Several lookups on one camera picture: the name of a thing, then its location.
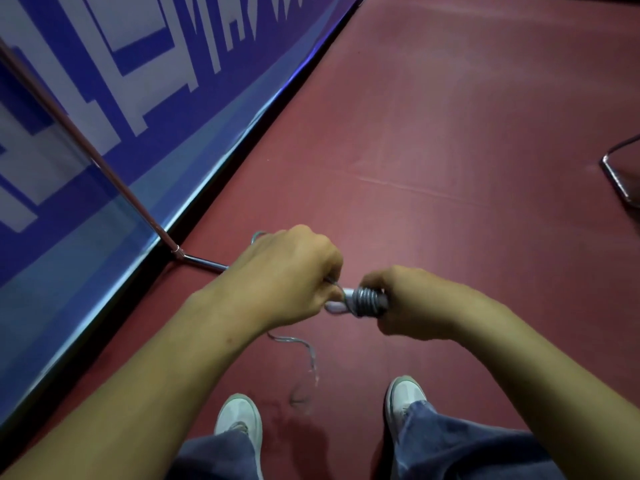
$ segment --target red floor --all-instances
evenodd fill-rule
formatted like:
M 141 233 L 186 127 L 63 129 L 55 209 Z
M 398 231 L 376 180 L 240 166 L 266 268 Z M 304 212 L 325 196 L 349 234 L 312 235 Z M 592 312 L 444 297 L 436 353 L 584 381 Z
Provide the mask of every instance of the red floor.
M 640 130 L 640 9 L 574 0 L 366 0 L 185 243 L 231 262 L 254 231 L 306 223 L 344 254 L 341 282 L 424 267 L 497 298 L 640 404 L 640 235 L 598 168 Z M 60 408 L 59 421 L 211 274 L 156 283 Z M 298 346 L 254 343 L 228 395 L 264 420 L 266 478 L 365 478 L 388 382 L 411 374 L 439 411 L 523 423 L 453 343 L 382 337 L 321 314 L 291 328 L 317 348 L 310 416 L 292 411 Z

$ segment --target shoe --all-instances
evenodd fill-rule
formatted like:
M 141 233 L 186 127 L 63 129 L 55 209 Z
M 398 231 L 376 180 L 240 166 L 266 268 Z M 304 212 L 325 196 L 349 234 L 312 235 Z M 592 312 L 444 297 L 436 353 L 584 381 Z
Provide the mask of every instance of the shoe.
M 262 448 L 262 419 L 255 403 L 244 394 L 234 394 L 224 403 L 214 435 L 219 435 L 226 431 L 238 430 L 249 437 L 255 451 L 255 466 L 258 478 L 262 479 L 262 469 L 260 468 L 260 448 Z
M 421 387 L 409 376 L 401 376 L 389 384 L 385 398 L 385 418 L 394 444 L 404 426 L 406 414 L 416 401 L 426 401 Z

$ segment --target banner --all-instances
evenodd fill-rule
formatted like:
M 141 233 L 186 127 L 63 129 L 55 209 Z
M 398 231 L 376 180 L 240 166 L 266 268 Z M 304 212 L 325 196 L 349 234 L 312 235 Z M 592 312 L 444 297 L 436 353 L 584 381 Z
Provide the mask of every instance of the banner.
M 0 36 L 168 227 L 356 0 L 0 0 Z M 0 420 L 156 243 L 0 66 Z

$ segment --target metal rod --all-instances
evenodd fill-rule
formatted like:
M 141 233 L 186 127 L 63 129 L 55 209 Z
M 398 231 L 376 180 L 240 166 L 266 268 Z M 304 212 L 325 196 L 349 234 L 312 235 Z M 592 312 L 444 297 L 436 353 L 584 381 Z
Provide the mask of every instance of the metal rod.
M 5 44 L 2 38 L 0 38 L 0 60 L 2 60 L 4 65 L 6 65 L 18 80 L 29 90 L 29 92 L 31 92 L 36 100 L 42 104 L 42 106 L 50 113 L 51 117 L 67 131 L 71 139 L 73 139 L 80 149 L 83 150 L 85 156 L 87 156 L 87 158 L 89 158 L 89 160 L 91 160 L 91 162 L 100 169 L 102 174 L 109 179 L 124 199 L 129 202 L 134 209 L 136 209 L 140 217 L 149 224 L 151 229 L 158 234 L 162 242 L 169 247 L 176 259 L 186 264 L 216 273 L 222 273 L 228 268 L 228 266 L 225 266 L 224 264 L 190 256 L 182 250 L 167 231 L 165 231 L 164 228 L 156 222 L 148 209 L 138 200 L 138 197 L 136 197 L 131 189 L 122 181 L 118 174 L 114 172 L 104 158 L 102 158 L 101 154 L 95 149 L 91 142 L 85 138 L 74 122 L 71 121 L 64 110 L 60 108 L 56 100 L 49 94 L 48 90 L 40 83 L 34 74 L 32 74 L 30 69 L 28 69 L 28 67 L 14 55 L 11 48 Z
M 634 200 L 633 196 L 625 188 L 624 184 L 622 183 L 622 180 L 620 180 L 620 177 L 618 176 L 615 169 L 613 169 L 613 167 L 609 163 L 609 160 L 614 152 L 617 152 L 618 150 L 624 148 L 625 146 L 628 146 L 629 144 L 635 143 L 636 141 L 640 141 L 640 134 L 632 136 L 631 138 L 628 138 L 624 141 L 621 141 L 619 144 L 612 146 L 607 152 L 607 154 L 602 157 L 602 160 L 600 160 L 600 163 L 602 165 L 604 172 L 607 174 L 607 176 L 610 178 L 611 182 L 613 183 L 613 186 L 615 190 L 618 192 L 618 195 L 620 195 L 620 198 L 622 199 L 622 201 L 624 201 L 626 204 L 628 204 L 631 207 L 640 209 L 640 201 Z

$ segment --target foot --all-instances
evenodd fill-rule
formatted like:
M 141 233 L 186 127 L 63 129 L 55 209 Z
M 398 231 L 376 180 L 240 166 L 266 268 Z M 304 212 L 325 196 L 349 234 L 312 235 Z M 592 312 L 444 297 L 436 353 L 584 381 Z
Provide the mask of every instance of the foot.
M 409 406 L 416 401 L 426 400 L 427 397 L 418 383 L 409 376 L 398 377 L 389 384 L 385 399 L 385 418 L 394 444 L 404 426 Z
M 260 469 L 262 419 L 255 403 L 244 394 L 234 394 L 224 403 L 220 414 L 218 414 L 213 434 L 219 435 L 233 430 L 240 431 L 249 437 L 253 445 L 253 451 L 255 451 L 255 466 L 258 478 L 262 480 L 262 470 Z

